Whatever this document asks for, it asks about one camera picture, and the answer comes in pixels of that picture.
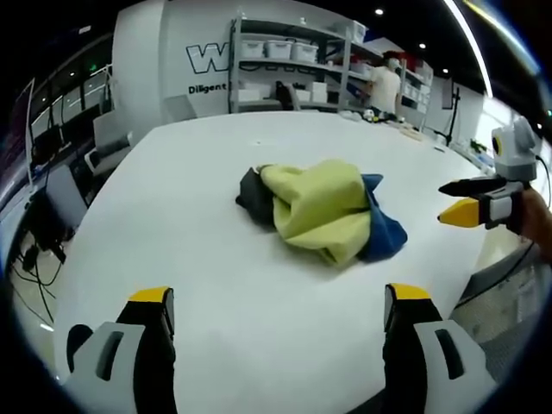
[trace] floor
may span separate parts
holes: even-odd
[[[22,251],[32,245],[31,235],[25,237],[22,244]],[[477,269],[487,267],[497,260],[502,259],[513,251],[520,243],[517,236],[506,229],[497,228],[488,232],[480,257],[477,262]],[[71,243],[64,245],[67,255],[71,254]],[[43,283],[47,283],[55,275],[60,262],[50,252],[40,252],[38,257],[38,268]],[[11,281],[17,289],[20,297],[14,295],[16,312],[20,318],[22,327],[27,334],[30,345],[42,358],[46,366],[55,376],[53,358],[53,328],[46,308],[42,302],[41,295],[36,283],[21,279],[17,273],[24,277],[31,277],[21,268],[17,261],[10,273]],[[58,287],[64,275],[60,273],[55,282],[48,287],[48,290],[56,296]],[[520,300],[526,292],[526,286],[531,280],[530,273],[520,273],[507,282],[492,289],[480,298],[475,299],[467,305],[453,312],[452,318],[458,322],[478,343],[492,340],[501,332],[519,321],[519,312],[532,314],[536,309],[520,309]],[[48,307],[55,317],[56,300],[47,293],[45,294]],[[38,316],[34,315],[22,301],[32,308]]]

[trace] black cloth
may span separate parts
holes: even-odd
[[[243,176],[240,182],[240,195],[235,202],[248,211],[254,222],[274,228],[273,193],[253,169]]]

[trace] desk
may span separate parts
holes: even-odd
[[[235,204],[251,166],[329,158],[385,177],[381,208],[409,235],[393,258],[345,270],[286,246]],[[179,412],[346,412],[384,386],[384,286],[419,285],[446,317],[485,230],[440,224],[437,188],[478,170],[385,125],[265,112],[157,128],[115,170],[68,252],[57,374],[76,323],[114,321],[136,291],[174,288]]]

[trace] ceiling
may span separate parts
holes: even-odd
[[[8,40],[3,45],[3,61],[9,62],[7,74],[0,79],[0,125],[6,122],[10,105],[33,76],[40,83],[86,44],[112,32],[118,10],[133,3],[138,2],[50,0],[32,5],[25,1],[12,2],[9,16],[4,13],[0,22],[3,39]],[[447,68],[456,82],[476,91],[484,90],[471,47],[442,0],[374,0],[370,6],[368,2],[362,4],[362,15],[358,1],[307,0],[305,3],[363,22],[372,31],[426,60],[436,74],[442,74],[442,69]],[[549,35],[545,34],[549,32],[545,17],[552,16],[549,5],[552,2],[502,0],[500,3],[500,9],[527,41],[546,69],[547,78],[551,79],[552,53],[546,41]],[[459,5],[480,44],[495,96],[526,116],[541,116],[535,84],[490,26],[470,9]],[[375,15],[373,11],[377,8],[383,9],[384,15]],[[22,23],[21,33],[14,29],[13,22]],[[92,30],[78,34],[78,29],[87,25]],[[425,50],[418,47],[420,42],[427,45]]]

